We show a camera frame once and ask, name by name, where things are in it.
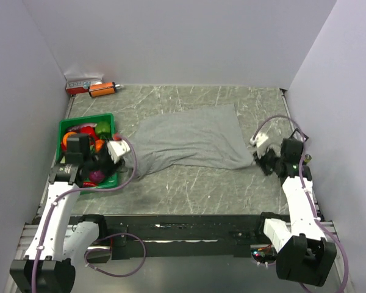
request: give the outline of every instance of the green plastic crate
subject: green plastic crate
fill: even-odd
[[[114,116],[111,113],[61,120],[59,124],[59,136],[57,141],[56,160],[58,159],[58,157],[62,152],[61,141],[66,133],[65,131],[69,127],[84,123],[99,123],[100,121],[107,121],[110,123],[111,137],[112,137],[115,134],[115,125],[114,125]],[[114,174],[110,178],[105,179],[102,183],[98,185],[97,188],[113,188],[116,186],[118,186],[118,174]]]

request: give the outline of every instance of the gray marble table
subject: gray marble table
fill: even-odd
[[[119,133],[130,137],[147,117],[199,107],[235,104],[246,145],[258,124],[274,114],[286,114],[279,89],[232,86],[125,87],[115,95],[92,99],[78,95],[70,118],[114,114]],[[275,119],[264,127],[281,143],[290,123]],[[287,214],[287,201],[276,175],[264,176],[252,166],[244,170],[172,166],[147,175],[124,190],[81,195],[73,214]]]

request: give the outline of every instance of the purple cable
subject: purple cable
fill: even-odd
[[[302,131],[302,129],[300,128],[300,126],[298,125],[298,123],[296,121],[294,121],[293,119],[291,119],[288,116],[285,115],[274,115],[271,117],[268,117],[266,120],[264,120],[259,127],[257,128],[256,132],[253,135],[253,140],[256,138],[257,134],[259,133],[259,131],[263,128],[264,124],[266,124],[267,122],[269,122],[270,120],[274,119],[274,118],[284,118],[284,119],[288,119],[289,121],[291,121],[296,128],[298,128],[300,130],[301,136],[303,138],[303,153],[301,155],[301,159],[300,162],[298,163],[298,175],[300,176],[300,180],[301,180],[301,185],[303,187],[303,189],[306,190],[306,185],[304,182],[304,178],[303,178],[303,162],[304,162],[304,157],[305,157],[305,135]],[[339,287],[339,289],[336,291],[336,293],[342,293],[344,291],[344,289],[346,289],[347,286],[347,281],[348,281],[348,272],[349,272],[349,267],[348,267],[348,258],[347,258],[347,254],[346,251],[344,249],[344,246],[340,243],[340,241],[336,238],[335,235],[333,235],[331,232],[329,232],[319,221],[319,219],[317,219],[317,212],[316,212],[316,208],[315,205],[313,204],[312,199],[310,198],[310,194],[308,191],[305,191],[306,197],[308,199],[309,205],[310,205],[310,209],[312,210],[313,216],[315,217],[315,223],[317,224],[317,226],[320,227],[320,229],[326,234],[328,235],[334,242],[335,244],[339,247],[340,253],[343,256],[343,263],[344,263],[344,276],[343,276],[343,280],[342,283]],[[305,292],[308,293],[312,293],[312,291],[310,291],[307,287],[305,287],[304,284],[300,283],[301,287],[305,290]]]
[[[85,253],[85,255],[84,255],[84,261],[87,264],[87,266],[89,266],[91,269],[97,270],[100,273],[103,273],[103,274],[105,274],[107,276],[115,277],[115,278],[129,277],[129,276],[134,275],[135,273],[137,273],[141,269],[142,265],[144,265],[144,262],[145,262],[145,259],[146,259],[146,248],[145,248],[145,244],[144,244],[144,242],[139,237],[137,237],[136,235],[130,234],[130,233],[117,233],[117,234],[109,235],[109,236],[107,236],[107,237],[105,237],[103,239],[99,239],[99,241],[107,240],[107,239],[114,238],[114,237],[117,237],[117,236],[122,236],[122,235],[126,235],[126,236],[130,236],[130,237],[136,238],[141,243],[142,249],[144,250],[144,255],[142,257],[142,260],[141,260],[140,264],[133,271],[131,271],[130,273],[125,273],[123,275],[117,275],[117,274],[114,274],[114,273],[108,273],[105,270],[101,270],[98,267],[95,267],[93,264],[90,264],[88,262],[88,260],[87,260],[87,256],[91,252],[93,252],[93,251],[109,251],[108,249],[103,249],[103,248],[91,249],[91,250],[89,250],[89,251],[87,251]]]
[[[54,208],[56,207],[54,205],[54,203],[58,203],[63,197],[65,197],[66,195],[71,194],[73,192],[81,192],[81,191],[110,192],[110,191],[121,190],[122,188],[126,187],[133,180],[133,178],[135,177],[135,174],[137,172],[137,157],[135,155],[134,148],[133,148],[132,144],[130,143],[130,141],[128,141],[127,138],[125,138],[121,135],[119,135],[119,137],[129,145],[131,153],[133,155],[134,166],[133,166],[133,172],[132,172],[130,178],[125,183],[122,183],[121,185],[119,185],[117,187],[114,187],[114,188],[108,188],[108,189],[77,188],[77,189],[72,189],[72,190],[66,191],[63,194],[61,194],[60,196],[58,196],[54,200],[52,205],[50,206],[50,209],[49,209],[49,211],[46,215],[45,223],[44,223],[43,228],[42,228],[42,232],[41,232],[41,236],[39,238],[38,246],[42,246],[44,241],[45,241],[46,233],[48,232],[50,219],[51,219],[51,216],[53,214]],[[41,250],[37,250],[37,253],[35,254],[35,260],[34,260],[34,264],[32,266],[32,274],[31,274],[31,293],[37,293],[37,267],[38,267],[38,261],[39,261],[39,258],[41,257],[41,254],[42,254]]]

